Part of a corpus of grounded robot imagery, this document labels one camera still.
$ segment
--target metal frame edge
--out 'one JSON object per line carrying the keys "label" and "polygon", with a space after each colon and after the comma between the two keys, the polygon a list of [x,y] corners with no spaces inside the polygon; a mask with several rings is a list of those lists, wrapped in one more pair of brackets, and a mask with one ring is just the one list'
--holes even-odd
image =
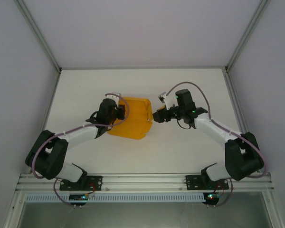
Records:
{"label": "metal frame edge", "polygon": [[56,80],[55,80],[55,83],[53,84],[53,88],[52,88],[52,93],[51,93],[51,96],[50,96],[50,99],[49,99],[49,102],[47,104],[47,108],[46,108],[46,111],[45,111],[45,114],[44,114],[44,117],[43,117],[43,120],[42,120],[42,124],[41,124],[41,128],[40,128],[40,132],[43,131],[47,125],[47,122],[48,122],[48,117],[49,117],[49,113],[51,111],[51,108],[52,108],[52,104],[53,104],[53,101],[54,101],[54,97],[55,97],[55,94],[56,94],[56,91],[57,91],[57,87],[58,87],[58,83],[59,83],[59,80],[60,80],[60,76],[61,76],[61,71],[56,75]]}
{"label": "metal frame edge", "polygon": [[285,228],[285,219],[281,214],[281,205],[276,193],[263,192],[264,203],[274,228]]}
{"label": "metal frame edge", "polygon": [[21,193],[21,192],[14,193],[6,219],[3,223],[3,228],[18,227],[25,200],[26,200],[26,193]]}
{"label": "metal frame edge", "polygon": [[62,70],[225,69],[225,66],[99,66],[63,67]]}
{"label": "metal frame edge", "polygon": [[60,72],[60,66],[54,57],[50,47],[48,46],[44,36],[40,32],[34,18],[32,17],[30,11],[28,10],[26,4],[23,0],[14,0],[15,4],[17,5],[19,11],[21,12],[22,16],[24,17],[25,21],[27,22],[28,26],[30,27],[31,31],[35,35],[38,43],[40,44],[41,48],[43,49],[44,53],[48,57],[48,59],[52,62],[54,68],[57,72]]}
{"label": "metal frame edge", "polygon": [[238,94],[236,92],[236,89],[234,87],[234,83],[232,80],[232,77],[230,74],[227,73],[227,71],[224,69],[222,70],[223,76],[226,82],[227,90],[229,92],[229,97],[232,103],[233,111],[237,119],[237,124],[242,132],[247,132],[248,131],[248,126],[238,99]]}
{"label": "metal frame edge", "polygon": [[270,0],[260,0],[258,6],[256,7],[248,25],[245,28],[245,31],[237,44],[230,60],[227,63],[227,72],[229,73],[236,61],[238,60],[239,56],[241,55],[243,49],[245,48],[249,38],[251,37],[253,31],[255,30],[258,22],[260,21],[263,13],[265,12]]}
{"label": "metal frame edge", "polygon": [[[187,190],[186,173],[179,174],[100,174],[103,176],[101,193],[176,193],[176,192],[212,192],[212,190]],[[54,180],[36,179],[32,174],[22,174],[19,178],[16,192],[22,193],[52,193]],[[260,179],[244,178],[234,182],[237,192],[273,191],[269,175]]]}

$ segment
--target white panel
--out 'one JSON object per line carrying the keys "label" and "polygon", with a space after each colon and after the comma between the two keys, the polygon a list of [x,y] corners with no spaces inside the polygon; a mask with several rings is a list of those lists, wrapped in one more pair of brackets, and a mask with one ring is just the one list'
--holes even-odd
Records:
{"label": "white panel", "polygon": [[285,212],[285,0],[269,3],[231,74]]}
{"label": "white panel", "polygon": [[0,0],[0,227],[36,139],[55,69],[17,6]]}
{"label": "white panel", "polygon": [[[47,128],[60,132],[77,127],[98,110],[106,92],[149,98],[155,111],[162,106],[157,96],[181,81],[198,84],[209,99],[213,117],[238,130],[220,69],[62,71]],[[197,106],[206,107],[197,89],[182,88],[190,89]],[[67,162],[89,173],[191,173],[223,159],[224,150],[215,141],[198,130],[183,130],[175,121],[153,123],[141,140],[104,134],[66,156]]]}
{"label": "white panel", "polygon": [[62,67],[224,66],[258,0],[25,0]]}

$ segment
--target white table surface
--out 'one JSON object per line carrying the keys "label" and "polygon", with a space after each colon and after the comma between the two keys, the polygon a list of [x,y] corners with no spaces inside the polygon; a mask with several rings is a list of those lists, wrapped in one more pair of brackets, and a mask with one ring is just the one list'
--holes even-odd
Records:
{"label": "white table surface", "polygon": [[[238,130],[221,69],[63,70],[47,129],[61,132],[81,125],[109,92],[148,98],[154,112],[162,106],[158,95],[182,81],[199,85],[209,100],[213,118]],[[191,91],[196,106],[207,108],[196,88],[179,86],[184,88]],[[190,173],[223,160],[224,150],[215,141],[198,130],[181,129],[175,120],[153,122],[141,140],[106,133],[66,154],[67,162],[89,173]]]}

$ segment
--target vent grille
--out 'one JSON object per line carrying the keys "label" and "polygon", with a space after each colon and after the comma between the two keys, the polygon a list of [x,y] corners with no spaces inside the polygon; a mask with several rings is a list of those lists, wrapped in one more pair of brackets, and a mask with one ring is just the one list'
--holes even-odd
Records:
{"label": "vent grille", "polygon": [[[61,194],[60,197],[69,202],[69,194]],[[54,203],[60,202],[53,193],[28,194],[27,203]],[[205,202],[203,193],[96,193],[87,202],[96,203],[139,203],[139,202]]]}

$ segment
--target white wall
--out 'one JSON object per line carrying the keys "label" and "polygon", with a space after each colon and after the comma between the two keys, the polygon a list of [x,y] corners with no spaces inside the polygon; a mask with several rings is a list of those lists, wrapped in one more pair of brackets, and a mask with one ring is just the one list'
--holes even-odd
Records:
{"label": "white wall", "polygon": [[270,2],[231,74],[285,212],[285,0]]}
{"label": "white wall", "polygon": [[0,0],[0,227],[40,130],[55,70],[12,0]]}
{"label": "white wall", "polygon": [[25,0],[62,67],[224,66],[259,0]]}

